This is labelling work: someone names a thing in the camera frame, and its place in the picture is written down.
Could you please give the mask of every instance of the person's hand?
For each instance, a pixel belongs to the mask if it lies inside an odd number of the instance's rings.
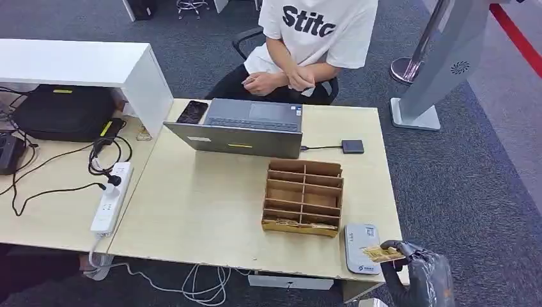
[[[314,74],[306,67],[295,66],[284,71],[290,81],[290,86],[296,91],[314,88]]]
[[[250,74],[243,82],[245,89],[256,96],[267,96],[276,88],[283,86],[279,74],[268,72],[255,72]]]
[[[406,258],[380,264],[393,303],[397,307],[454,306],[452,276],[446,257],[405,241],[388,240],[381,248],[395,248]],[[408,264],[410,286],[397,272]]]

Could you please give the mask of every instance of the white t-shirt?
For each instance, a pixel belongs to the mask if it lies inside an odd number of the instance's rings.
[[[360,68],[371,42],[378,0],[264,0],[259,25],[269,38],[282,39],[300,66],[327,62]],[[280,72],[267,46],[245,61],[248,73]]]

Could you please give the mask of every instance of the laptop touchpad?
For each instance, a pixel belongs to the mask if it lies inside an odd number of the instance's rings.
[[[270,104],[252,104],[249,118],[264,120],[284,120],[285,106],[273,106]]]

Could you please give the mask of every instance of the card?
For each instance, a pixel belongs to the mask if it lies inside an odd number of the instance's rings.
[[[405,256],[394,248],[382,249],[380,246],[373,246],[362,249],[363,253],[376,263],[388,262],[403,259]]]

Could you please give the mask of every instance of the light wood desk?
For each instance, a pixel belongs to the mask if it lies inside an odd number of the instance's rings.
[[[153,141],[137,141],[136,136],[141,125],[137,118],[126,118],[127,125],[120,136],[126,138],[132,148],[132,167],[134,173],[128,187],[120,216],[136,188],[137,181],[154,146]],[[17,178],[47,159],[88,145],[89,143],[70,143],[34,140],[39,144],[37,160],[22,169]],[[120,141],[123,155],[127,157],[128,148]],[[92,176],[87,171],[90,149],[72,153],[50,161],[42,168],[30,173],[17,183],[16,207],[20,210],[24,200],[34,194],[51,189],[69,189],[92,182],[105,183],[103,176]],[[103,165],[111,165],[117,158],[114,145],[105,146],[100,154]],[[31,150],[27,150],[24,161],[30,159]],[[0,177],[0,192],[12,184],[12,176]],[[22,216],[17,217],[12,210],[13,189],[0,196],[0,242],[45,248],[88,251],[95,241],[90,232],[90,225],[102,197],[102,190],[93,186],[74,192],[46,194],[28,202]],[[98,251],[105,251],[110,239],[104,239]]]
[[[175,121],[188,100],[176,99]],[[310,150],[301,159],[337,162],[345,178],[342,225],[371,223],[381,240],[401,230],[378,112],[304,106],[303,145],[362,139],[365,153]],[[345,301],[378,287],[383,276],[346,268],[344,236],[264,232],[261,215],[269,158],[196,152],[162,129],[108,250],[115,255],[343,279]],[[408,283],[403,270],[401,280]]]

